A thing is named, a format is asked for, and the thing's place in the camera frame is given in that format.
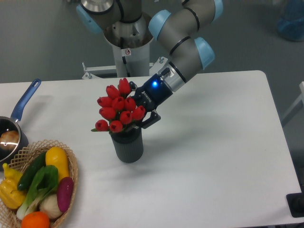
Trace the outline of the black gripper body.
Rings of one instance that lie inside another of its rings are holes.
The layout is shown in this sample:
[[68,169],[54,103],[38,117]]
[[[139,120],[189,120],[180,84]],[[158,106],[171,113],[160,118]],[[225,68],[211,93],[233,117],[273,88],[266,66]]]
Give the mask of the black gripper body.
[[137,106],[143,106],[146,112],[151,112],[171,95],[173,95],[173,92],[161,80],[161,76],[154,74],[135,90],[133,100]]

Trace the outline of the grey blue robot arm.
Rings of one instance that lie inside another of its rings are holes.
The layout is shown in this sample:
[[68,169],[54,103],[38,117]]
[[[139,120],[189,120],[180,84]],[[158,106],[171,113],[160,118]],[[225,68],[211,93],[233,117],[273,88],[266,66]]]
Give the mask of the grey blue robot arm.
[[132,85],[133,99],[151,116],[135,121],[132,127],[148,128],[160,120],[156,108],[174,92],[205,69],[215,58],[211,46],[201,37],[191,34],[215,21],[223,12],[220,0],[184,0],[175,14],[161,10],[149,22],[148,29],[168,52],[170,60],[141,87]]

